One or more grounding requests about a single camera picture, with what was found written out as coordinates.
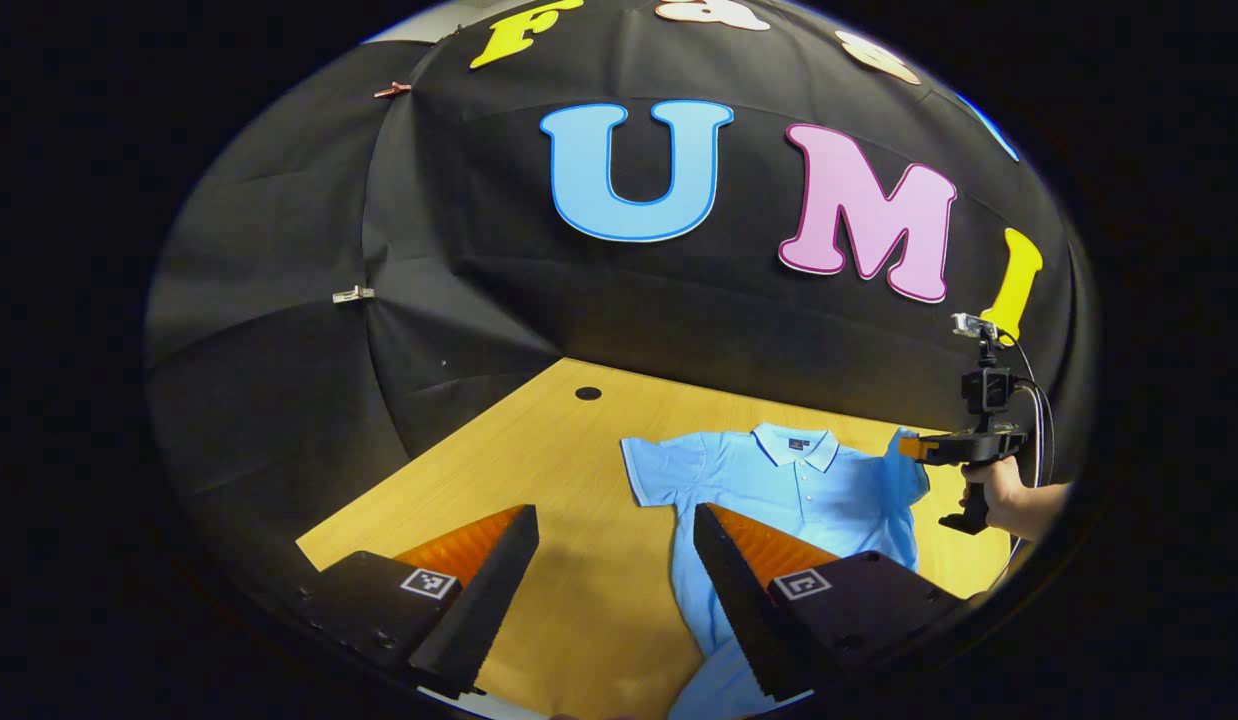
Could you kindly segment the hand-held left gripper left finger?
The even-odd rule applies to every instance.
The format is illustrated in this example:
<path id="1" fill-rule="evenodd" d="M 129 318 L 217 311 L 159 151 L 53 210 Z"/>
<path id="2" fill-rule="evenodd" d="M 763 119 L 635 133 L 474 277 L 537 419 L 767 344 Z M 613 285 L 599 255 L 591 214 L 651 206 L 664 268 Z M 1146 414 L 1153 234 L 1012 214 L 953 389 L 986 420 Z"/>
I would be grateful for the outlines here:
<path id="1" fill-rule="evenodd" d="M 475 692 L 539 546 L 537 508 L 519 504 L 399 555 L 357 551 L 303 589 L 300 619 L 373 671 L 456 700 Z"/>

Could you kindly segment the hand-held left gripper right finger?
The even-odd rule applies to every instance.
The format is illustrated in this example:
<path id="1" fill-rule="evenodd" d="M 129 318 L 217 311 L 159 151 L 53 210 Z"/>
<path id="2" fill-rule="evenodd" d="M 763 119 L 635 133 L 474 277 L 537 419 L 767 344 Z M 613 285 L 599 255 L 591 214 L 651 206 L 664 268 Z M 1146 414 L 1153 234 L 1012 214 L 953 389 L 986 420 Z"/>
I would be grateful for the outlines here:
<path id="1" fill-rule="evenodd" d="M 860 683 L 964 615 L 964 600 L 878 551 L 839 557 L 716 504 L 695 548 L 764 694 Z"/>

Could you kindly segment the light blue T-shirt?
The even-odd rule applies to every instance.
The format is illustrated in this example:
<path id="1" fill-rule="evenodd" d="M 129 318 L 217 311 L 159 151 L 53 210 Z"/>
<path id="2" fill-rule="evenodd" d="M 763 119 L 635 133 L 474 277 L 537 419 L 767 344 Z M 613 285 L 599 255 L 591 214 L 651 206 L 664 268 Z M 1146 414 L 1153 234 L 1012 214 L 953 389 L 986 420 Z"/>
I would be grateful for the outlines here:
<path id="1" fill-rule="evenodd" d="M 763 423 L 750 432 L 696 432 L 661 442 L 620 442 L 639 506 L 673 508 L 670 580 L 703 664 L 666 720 L 743 720 L 776 706 L 756 683 L 695 547 L 695 508 L 716 504 L 834 555 L 884 553 L 919 567 L 912 506 L 930 487 L 919 461 L 898 452 L 899 428 L 881 456 L 846 447 L 828 431 Z"/>

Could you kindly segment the black backdrop cloth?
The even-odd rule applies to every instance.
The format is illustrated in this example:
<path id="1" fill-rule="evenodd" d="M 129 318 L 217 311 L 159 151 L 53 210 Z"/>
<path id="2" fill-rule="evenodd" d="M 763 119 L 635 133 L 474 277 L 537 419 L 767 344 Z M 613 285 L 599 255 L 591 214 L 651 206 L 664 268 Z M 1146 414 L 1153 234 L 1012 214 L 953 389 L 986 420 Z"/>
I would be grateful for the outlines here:
<path id="1" fill-rule="evenodd" d="M 154 433 L 232 578 L 295 598 L 300 536 L 563 358 L 834 413 L 956 428 L 1004 228 L 1044 266 L 1018 336 L 1054 478 L 1093 428 L 1089 260 L 1023 151 L 928 71 L 853 58 L 843 19 L 742 0 L 522 4 L 542 32 L 474 68 L 478 20 L 376 40 L 254 120 L 154 275 Z M 373 96 L 392 82 L 400 96 Z M 334 304 L 363 286 L 376 299 Z"/>

